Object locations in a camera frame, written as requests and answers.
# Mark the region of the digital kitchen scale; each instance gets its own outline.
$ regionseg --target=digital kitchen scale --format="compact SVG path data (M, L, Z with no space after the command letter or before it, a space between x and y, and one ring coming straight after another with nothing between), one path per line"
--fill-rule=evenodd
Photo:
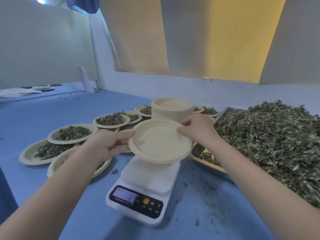
M106 195L106 203L146 226L159 226L179 169L180 161L156 164L134 156Z

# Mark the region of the hand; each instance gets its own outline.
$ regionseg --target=hand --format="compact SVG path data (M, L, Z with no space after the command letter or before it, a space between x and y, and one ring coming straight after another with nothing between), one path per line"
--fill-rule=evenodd
M128 139L135 133L134 129L113 132L101 129L82 145L82 149L90 150L99 162L109 160L115 155L129 150Z
M203 146L210 138L219 137L219 134L213 126L212 119L202 113L195 113L187 117L181 124L184 126L179 127L177 132Z

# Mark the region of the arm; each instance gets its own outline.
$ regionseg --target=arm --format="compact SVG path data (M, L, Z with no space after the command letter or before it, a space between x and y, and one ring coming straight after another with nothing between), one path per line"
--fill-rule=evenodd
M100 130L91 136L0 226L0 239L58 239L99 163L127 151L133 134Z
M178 133L208 149L277 239L320 239L320 210L260 169L223 140L212 120L195 114Z

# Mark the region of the orange button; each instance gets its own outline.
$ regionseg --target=orange button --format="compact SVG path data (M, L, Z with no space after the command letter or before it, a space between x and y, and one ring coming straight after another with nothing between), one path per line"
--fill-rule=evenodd
M145 205L149 204L149 202L150 202L150 199L149 199L149 198L144 198L144 199L143 199L143 203L144 203Z

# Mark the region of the light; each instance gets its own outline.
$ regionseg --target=light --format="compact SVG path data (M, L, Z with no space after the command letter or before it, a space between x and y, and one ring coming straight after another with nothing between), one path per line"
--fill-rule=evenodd
M38 3L46 4L45 0L37 0L37 1L38 1Z

